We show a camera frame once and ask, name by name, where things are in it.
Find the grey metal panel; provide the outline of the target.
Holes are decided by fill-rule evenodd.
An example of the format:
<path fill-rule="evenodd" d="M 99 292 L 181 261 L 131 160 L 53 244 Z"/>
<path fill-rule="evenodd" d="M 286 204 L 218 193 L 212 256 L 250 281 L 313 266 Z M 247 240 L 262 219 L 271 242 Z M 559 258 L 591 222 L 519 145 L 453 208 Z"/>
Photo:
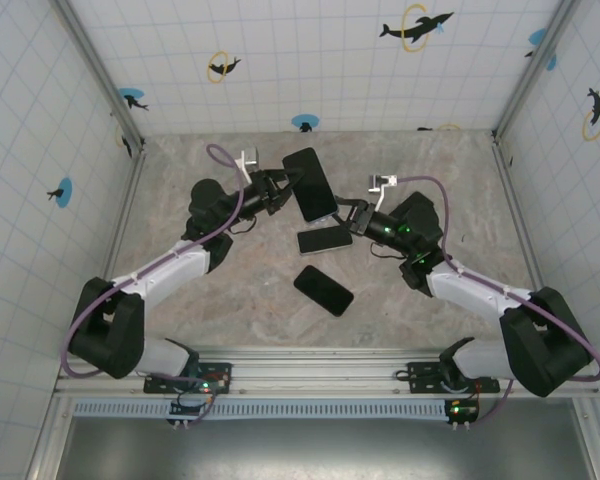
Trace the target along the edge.
<path fill-rule="evenodd" d="M 58 480 L 593 480 L 565 411 L 398 420 L 78 419 Z"/>

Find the left aluminium side rail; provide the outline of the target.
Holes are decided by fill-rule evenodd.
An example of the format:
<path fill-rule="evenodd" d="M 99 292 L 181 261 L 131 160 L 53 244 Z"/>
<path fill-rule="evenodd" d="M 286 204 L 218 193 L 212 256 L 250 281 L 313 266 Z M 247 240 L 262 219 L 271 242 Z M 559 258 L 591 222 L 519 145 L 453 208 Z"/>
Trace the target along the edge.
<path fill-rule="evenodd" d="M 110 278 L 114 272 L 115 264 L 121 249 L 124 232 L 128 224 L 128 218 L 131 211 L 132 203 L 137 191 L 138 183 L 142 174 L 142 169 L 146 159 L 146 152 L 140 152 L 133 158 L 133 165 L 127 179 L 122 196 L 122 203 L 116 216 L 114 229 L 109 242 L 105 263 L 103 266 L 103 276 Z"/>

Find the aluminium side rail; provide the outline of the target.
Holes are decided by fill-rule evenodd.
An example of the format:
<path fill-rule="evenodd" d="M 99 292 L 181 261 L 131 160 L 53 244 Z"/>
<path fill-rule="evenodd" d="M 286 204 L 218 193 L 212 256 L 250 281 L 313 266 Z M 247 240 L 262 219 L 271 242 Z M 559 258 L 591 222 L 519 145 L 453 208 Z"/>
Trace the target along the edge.
<path fill-rule="evenodd" d="M 142 174 L 142 169 L 146 159 L 146 152 L 140 152 L 133 158 L 133 165 L 127 179 L 122 196 L 122 203 L 116 216 L 114 229 L 109 242 L 105 263 L 103 266 L 103 276 L 110 278 L 114 272 L 115 264 L 121 249 L 124 232 L 128 224 L 128 218 L 131 211 L 132 203 L 137 191 L 138 183 Z"/>
<path fill-rule="evenodd" d="M 505 163 L 504 155 L 496 140 L 492 142 L 492 151 L 527 272 L 533 287 L 538 288 L 541 285 L 541 278 L 538 276 L 536 259 L 530 243 L 526 224 L 520 210 L 519 202 L 513 188 L 513 183 Z"/>

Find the right aluminium side rail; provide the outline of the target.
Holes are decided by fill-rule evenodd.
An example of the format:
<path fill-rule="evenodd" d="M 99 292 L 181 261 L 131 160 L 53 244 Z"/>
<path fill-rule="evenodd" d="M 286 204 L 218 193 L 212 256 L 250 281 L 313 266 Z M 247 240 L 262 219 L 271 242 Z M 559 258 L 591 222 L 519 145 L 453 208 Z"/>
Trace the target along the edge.
<path fill-rule="evenodd" d="M 505 163 L 504 155 L 496 140 L 492 142 L 492 151 L 527 272 L 533 287 L 538 288 L 541 285 L 541 278 L 538 276 L 536 259 L 530 243 L 526 224 L 520 210 L 519 202 L 513 188 L 513 183 Z"/>

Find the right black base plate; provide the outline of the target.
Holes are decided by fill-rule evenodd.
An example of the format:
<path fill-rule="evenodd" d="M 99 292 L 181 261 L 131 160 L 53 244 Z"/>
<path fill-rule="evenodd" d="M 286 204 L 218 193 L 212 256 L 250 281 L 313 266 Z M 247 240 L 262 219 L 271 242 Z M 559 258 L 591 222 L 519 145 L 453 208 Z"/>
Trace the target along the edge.
<path fill-rule="evenodd" d="M 489 377 L 446 380 L 439 362 L 409 362 L 406 372 L 412 394 L 472 395 L 500 392 L 499 381 Z"/>

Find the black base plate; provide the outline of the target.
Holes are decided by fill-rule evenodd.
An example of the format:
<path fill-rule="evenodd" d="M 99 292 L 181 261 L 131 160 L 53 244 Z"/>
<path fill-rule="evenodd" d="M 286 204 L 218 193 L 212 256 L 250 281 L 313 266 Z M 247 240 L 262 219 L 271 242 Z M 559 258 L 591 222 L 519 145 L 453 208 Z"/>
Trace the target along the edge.
<path fill-rule="evenodd" d="M 200 381 L 173 381 L 150 377 L 144 381 L 143 391 L 147 394 L 228 394 L 233 365 L 228 362 L 201 362 L 184 377 L 199 378 Z"/>
<path fill-rule="evenodd" d="M 439 362 L 409 362 L 406 372 L 412 394 L 472 395 L 500 392 L 499 381 L 489 377 L 446 380 Z"/>

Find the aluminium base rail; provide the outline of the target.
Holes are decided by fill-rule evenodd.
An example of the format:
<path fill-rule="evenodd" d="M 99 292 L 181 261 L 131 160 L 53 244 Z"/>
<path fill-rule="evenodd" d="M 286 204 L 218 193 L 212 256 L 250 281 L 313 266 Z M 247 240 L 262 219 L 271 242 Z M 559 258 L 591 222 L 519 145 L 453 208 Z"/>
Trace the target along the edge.
<path fill-rule="evenodd" d="M 229 398 L 369 398 L 407 397 L 407 382 L 395 371 L 413 361 L 437 360 L 434 350 L 397 348 L 195 347 L 200 360 L 233 365 Z M 107 375 L 85 379 L 60 373 L 55 393 L 78 397 L 140 397 L 144 379 L 132 374 L 116 380 Z M 569 382 L 549 399 L 599 398 L 596 384 Z"/>

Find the left aluminium corner post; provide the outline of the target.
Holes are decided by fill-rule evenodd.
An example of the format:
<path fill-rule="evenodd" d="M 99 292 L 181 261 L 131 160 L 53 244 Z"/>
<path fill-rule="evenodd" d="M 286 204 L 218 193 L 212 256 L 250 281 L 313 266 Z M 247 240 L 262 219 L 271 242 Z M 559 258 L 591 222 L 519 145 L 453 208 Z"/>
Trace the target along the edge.
<path fill-rule="evenodd" d="M 144 139 L 133 120 L 130 110 L 119 94 L 111 75 L 89 38 L 84 25 L 70 0 L 49 0 L 74 47 L 90 71 L 100 92 L 105 97 L 113 117 L 122 130 L 122 135 L 133 151 L 140 153 Z"/>

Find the aluminium corner post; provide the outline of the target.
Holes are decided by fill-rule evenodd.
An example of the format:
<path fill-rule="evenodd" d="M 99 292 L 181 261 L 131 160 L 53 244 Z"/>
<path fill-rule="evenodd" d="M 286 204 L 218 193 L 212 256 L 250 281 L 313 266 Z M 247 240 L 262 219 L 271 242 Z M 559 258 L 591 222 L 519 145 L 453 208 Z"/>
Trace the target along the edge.
<path fill-rule="evenodd" d="M 49 0 L 74 47 L 90 71 L 100 92 L 105 97 L 113 117 L 122 130 L 122 135 L 133 151 L 140 153 L 144 139 L 133 120 L 130 110 L 119 94 L 111 75 L 89 38 L 84 25 L 70 0 Z"/>
<path fill-rule="evenodd" d="M 516 84 L 496 128 L 492 131 L 496 144 L 500 144 L 511 129 L 513 122 L 519 115 L 532 89 L 556 53 L 558 44 L 582 1 L 560 0 L 558 3 L 558 7 L 546 28 L 543 39 L 535 48 L 530 64 Z"/>

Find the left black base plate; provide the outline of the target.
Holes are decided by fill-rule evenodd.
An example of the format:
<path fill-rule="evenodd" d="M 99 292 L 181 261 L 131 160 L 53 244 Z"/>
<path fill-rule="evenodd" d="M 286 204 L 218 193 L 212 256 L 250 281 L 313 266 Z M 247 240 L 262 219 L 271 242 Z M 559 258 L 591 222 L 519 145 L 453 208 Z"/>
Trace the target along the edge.
<path fill-rule="evenodd" d="M 173 381 L 150 377 L 144 381 L 143 391 L 147 394 L 228 394 L 233 365 L 228 362 L 201 362 L 184 377 L 199 378 L 200 381 Z"/>

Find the right aluminium corner post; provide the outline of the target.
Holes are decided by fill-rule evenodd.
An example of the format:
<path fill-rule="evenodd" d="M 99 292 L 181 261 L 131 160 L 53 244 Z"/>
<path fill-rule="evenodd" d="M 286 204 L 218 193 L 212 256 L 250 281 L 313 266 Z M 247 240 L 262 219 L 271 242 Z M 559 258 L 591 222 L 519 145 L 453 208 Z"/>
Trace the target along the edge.
<path fill-rule="evenodd" d="M 558 7 L 546 28 L 543 39 L 535 48 L 530 64 L 516 84 L 496 128 L 492 131 L 496 144 L 500 144 L 511 129 L 513 122 L 519 115 L 532 89 L 556 53 L 558 44 L 582 1 L 560 0 L 558 3 Z"/>

